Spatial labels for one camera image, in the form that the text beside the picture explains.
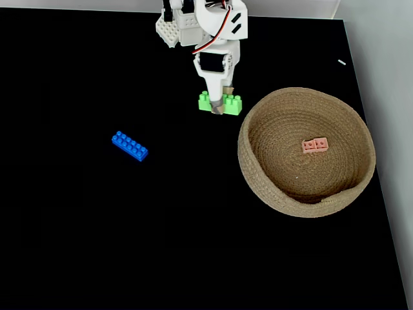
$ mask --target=toy brick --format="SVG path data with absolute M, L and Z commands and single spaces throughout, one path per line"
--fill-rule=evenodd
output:
M 326 138 L 317 138 L 310 141 L 302 142 L 304 153 L 325 152 L 328 150 L 328 143 Z
M 139 161 L 143 161 L 148 156 L 148 150 L 145 147 L 120 131 L 112 137 L 112 143 Z
M 223 94 L 223 101 L 225 105 L 224 114 L 239 115 L 243 109 L 243 101 L 240 96 Z M 202 111 L 211 112 L 211 104 L 209 100 L 209 95 L 207 91 L 203 91 L 199 95 L 199 109 Z
M 316 143 L 317 151 L 324 152 L 328 150 L 328 142 L 326 138 L 314 139 L 314 142 Z
M 175 47 L 179 41 L 181 31 L 176 24 L 176 21 L 173 20 L 170 23 L 167 23 L 164 20 L 164 12 L 165 9 L 162 9 L 162 15 L 156 22 L 156 32 L 169 47 Z

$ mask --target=small white object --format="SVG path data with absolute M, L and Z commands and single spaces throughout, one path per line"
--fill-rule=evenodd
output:
M 169 0 L 170 7 L 173 10 L 180 10 L 182 9 L 182 1 L 181 0 Z
M 197 45 L 202 41 L 204 30 L 198 24 L 195 13 L 184 14 L 181 10 L 174 10 L 174 19 L 181 29 L 179 36 L 181 46 Z
M 175 47 L 176 43 L 179 41 L 181 31 L 178 28 L 176 21 L 172 21 L 171 23 L 165 22 L 163 19 L 164 11 L 165 9 L 162 9 L 161 17 L 156 22 L 156 32 L 169 47 Z
M 179 29 L 200 28 L 195 13 L 182 13 L 181 10 L 174 10 L 174 18 Z

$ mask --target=woven basket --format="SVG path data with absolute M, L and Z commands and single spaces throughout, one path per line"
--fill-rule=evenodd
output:
M 326 152 L 303 153 L 303 140 L 323 137 Z M 238 158 L 248 185 L 263 202 L 302 218 L 344 209 L 366 188 L 376 166 L 370 132 L 357 112 L 307 88 L 277 90 L 248 113 Z

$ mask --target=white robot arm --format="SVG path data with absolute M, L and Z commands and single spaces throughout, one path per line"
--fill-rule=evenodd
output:
M 163 0 L 157 33 L 169 47 L 196 45 L 197 73 L 205 78 L 212 112 L 224 113 L 223 93 L 232 94 L 240 39 L 248 37 L 248 11 L 242 0 Z

